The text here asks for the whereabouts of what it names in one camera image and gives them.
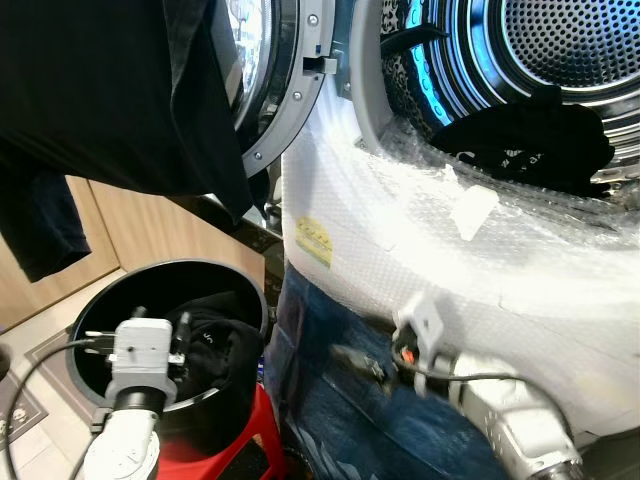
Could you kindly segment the grey washer door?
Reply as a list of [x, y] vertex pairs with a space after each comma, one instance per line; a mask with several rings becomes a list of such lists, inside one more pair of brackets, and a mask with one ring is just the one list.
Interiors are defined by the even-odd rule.
[[334, 76], [338, 0], [218, 0], [230, 46], [227, 90], [244, 174], [268, 169]]

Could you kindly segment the plain black garment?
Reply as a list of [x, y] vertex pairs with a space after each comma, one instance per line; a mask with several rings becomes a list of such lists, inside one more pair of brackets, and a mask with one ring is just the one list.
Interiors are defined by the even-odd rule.
[[257, 381], [262, 335], [257, 326], [248, 324], [252, 314], [244, 310], [237, 294], [210, 294], [170, 312], [175, 323], [183, 316], [189, 319], [191, 338], [186, 372], [177, 381], [180, 401], [211, 388], [251, 392]]

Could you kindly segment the wooden cabinet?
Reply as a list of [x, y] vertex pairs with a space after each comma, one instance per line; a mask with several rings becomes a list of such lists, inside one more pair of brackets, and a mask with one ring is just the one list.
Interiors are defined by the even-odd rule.
[[168, 198], [125, 191], [69, 177], [91, 255], [76, 264], [28, 282], [0, 239], [0, 332], [24, 323], [55, 303], [115, 271], [131, 271], [172, 259], [209, 259], [232, 265], [266, 285], [266, 262]]

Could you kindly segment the black round bucket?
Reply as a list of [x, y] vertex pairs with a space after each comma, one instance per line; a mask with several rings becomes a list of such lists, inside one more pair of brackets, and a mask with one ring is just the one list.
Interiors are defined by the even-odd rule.
[[[115, 280], [104, 291], [100, 291], [83, 308], [77, 317], [76, 323], [70, 328], [70, 335], [79, 339], [87, 332], [115, 332], [116, 326], [127, 320], [133, 314], [134, 308], [145, 306], [148, 317], [161, 317], [175, 326], [175, 321], [170, 320], [170, 312], [197, 298], [210, 296], [221, 292], [234, 292], [242, 303], [244, 310], [251, 312], [252, 319], [248, 324], [259, 328], [262, 335], [262, 347], [265, 344], [264, 329], [262, 324], [266, 319], [266, 303], [261, 289], [256, 282], [243, 274], [241, 270], [230, 266], [202, 260], [172, 260], [160, 262], [160, 264], [148, 266]], [[259, 365], [257, 365], [257, 380], [259, 380]], [[251, 392], [247, 390], [219, 390], [211, 388], [206, 392], [188, 399], [178, 398], [175, 394], [175, 402], [166, 407], [166, 411], [175, 410], [196, 401], [204, 401], [215, 393], [232, 397], [253, 397], [257, 388], [257, 381], [253, 384]]]

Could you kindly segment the black metal bar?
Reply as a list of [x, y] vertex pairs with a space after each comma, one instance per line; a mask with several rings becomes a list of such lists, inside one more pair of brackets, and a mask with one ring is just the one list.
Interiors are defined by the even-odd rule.
[[252, 251], [266, 253], [283, 242], [282, 206], [279, 204], [266, 201], [260, 207], [251, 207], [238, 219], [233, 219], [211, 195], [197, 197], [192, 205], [198, 218]]

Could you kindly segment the bubble-wrapped white washing machine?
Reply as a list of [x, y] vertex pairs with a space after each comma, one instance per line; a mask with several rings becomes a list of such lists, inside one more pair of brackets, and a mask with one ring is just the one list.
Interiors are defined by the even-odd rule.
[[[640, 480], [639, 186], [596, 200], [485, 177], [393, 118], [375, 0], [347, 0], [347, 56], [284, 152], [285, 270], [293, 268], [387, 333], [425, 292], [445, 340], [506, 362], [556, 398], [588, 480]], [[471, 241], [451, 220], [470, 186], [499, 204]], [[294, 221], [333, 241], [324, 268]]]

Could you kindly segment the red plastic stool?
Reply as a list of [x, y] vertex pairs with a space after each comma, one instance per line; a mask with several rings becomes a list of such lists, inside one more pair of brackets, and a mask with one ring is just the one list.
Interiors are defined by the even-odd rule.
[[166, 411], [157, 480], [287, 480], [282, 439], [268, 394], [214, 396]]

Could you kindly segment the perforated steel washer drum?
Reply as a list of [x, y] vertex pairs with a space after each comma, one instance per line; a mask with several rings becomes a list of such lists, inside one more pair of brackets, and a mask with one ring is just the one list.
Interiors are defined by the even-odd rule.
[[384, 59], [392, 109], [428, 134], [558, 86], [614, 147], [596, 183], [640, 177], [640, 0], [375, 0], [384, 35], [443, 37]]

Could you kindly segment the yellow label sticker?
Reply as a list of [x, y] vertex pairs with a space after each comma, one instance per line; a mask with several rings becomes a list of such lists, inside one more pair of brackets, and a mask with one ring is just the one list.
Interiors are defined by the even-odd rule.
[[333, 260], [333, 241], [320, 221], [310, 216], [300, 216], [294, 221], [294, 243], [311, 259], [324, 268], [330, 268]]

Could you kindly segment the white tape flap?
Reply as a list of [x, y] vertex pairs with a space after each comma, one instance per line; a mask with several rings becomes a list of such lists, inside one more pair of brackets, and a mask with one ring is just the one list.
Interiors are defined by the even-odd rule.
[[451, 210], [454, 223], [462, 241], [471, 241], [499, 204], [500, 197], [494, 189], [470, 186], [465, 189]]

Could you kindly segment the black hanging garment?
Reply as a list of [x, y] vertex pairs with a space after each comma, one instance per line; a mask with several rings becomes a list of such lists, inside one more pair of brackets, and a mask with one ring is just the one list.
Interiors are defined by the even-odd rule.
[[91, 251], [68, 177], [251, 209], [212, 36], [225, 14], [218, 0], [0, 0], [0, 239], [28, 282]]

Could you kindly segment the grey patterned floor mat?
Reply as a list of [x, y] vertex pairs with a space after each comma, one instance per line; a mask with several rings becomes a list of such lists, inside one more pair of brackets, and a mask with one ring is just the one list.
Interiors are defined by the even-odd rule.
[[[51, 335], [46, 340], [42, 340], [36, 347], [23, 353], [22, 357], [26, 358], [27, 361], [32, 361], [35, 358], [46, 355], [51, 349], [67, 343], [69, 333], [69, 328], [59, 330], [59, 332]], [[81, 393], [81, 389], [73, 383], [73, 380], [70, 379], [68, 367], [67, 353], [59, 352], [58, 355], [51, 357], [49, 361], [38, 367], [38, 371], [40, 371], [41, 378], [44, 378], [46, 383], [54, 390], [56, 397], [67, 404], [69, 410], [76, 413], [78, 419], [84, 424], [90, 424], [93, 421], [95, 411], [99, 407], [91, 399], [84, 396]], [[6, 406], [12, 399], [18, 380], [19, 375], [15, 375], [13, 372], [8, 372], [5, 378], [0, 378], [0, 413], [4, 413]], [[41, 399], [33, 396], [29, 390], [26, 390], [13, 413], [15, 422], [12, 429], [13, 440], [36, 428], [49, 415], [49, 408], [47, 408], [46, 404]]]

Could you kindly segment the dark blue cloth cover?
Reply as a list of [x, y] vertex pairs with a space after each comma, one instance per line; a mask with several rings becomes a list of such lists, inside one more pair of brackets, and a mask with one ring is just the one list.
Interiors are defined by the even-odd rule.
[[317, 480], [509, 480], [489, 440], [447, 399], [385, 393], [335, 360], [333, 346], [393, 369], [387, 333], [288, 268], [265, 388]]

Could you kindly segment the black garment with white print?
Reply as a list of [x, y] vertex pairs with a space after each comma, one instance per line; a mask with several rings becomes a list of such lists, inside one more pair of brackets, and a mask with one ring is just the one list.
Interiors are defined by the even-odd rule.
[[494, 179], [588, 198], [607, 196], [593, 177], [614, 159], [600, 116], [554, 84], [445, 125], [430, 145]]

